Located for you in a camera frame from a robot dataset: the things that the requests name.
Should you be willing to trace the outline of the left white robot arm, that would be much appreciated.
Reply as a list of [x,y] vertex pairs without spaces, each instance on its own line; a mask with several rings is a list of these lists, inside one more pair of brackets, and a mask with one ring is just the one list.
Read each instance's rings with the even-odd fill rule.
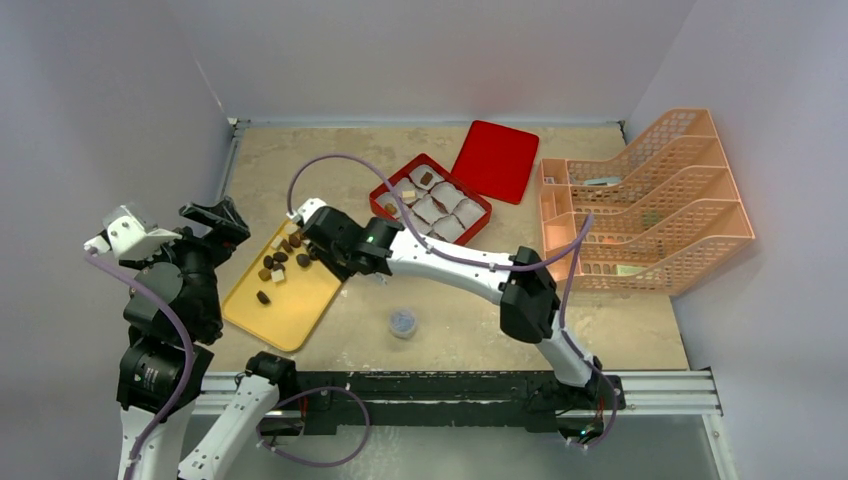
[[207,227],[168,230],[120,206],[102,234],[121,267],[134,270],[123,317],[129,345],[119,364],[122,479],[222,479],[271,409],[297,399],[293,361],[260,352],[236,381],[223,412],[188,453],[188,423],[222,336],[223,317],[215,270],[229,260],[250,230],[234,201],[189,203],[181,217]]

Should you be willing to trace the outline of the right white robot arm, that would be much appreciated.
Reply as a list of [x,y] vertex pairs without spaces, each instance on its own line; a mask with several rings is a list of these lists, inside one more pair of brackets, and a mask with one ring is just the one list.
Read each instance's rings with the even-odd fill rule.
[[319,200],[307,202],[290,218],[341,281],[355,275],[405,275],[475,294],[498,307],[506,336],[538,349],[569,404],[584,407],[599,396],[600,364],[568,333],[566,298],[535,250],[474,250],[379,217],[361,226]]

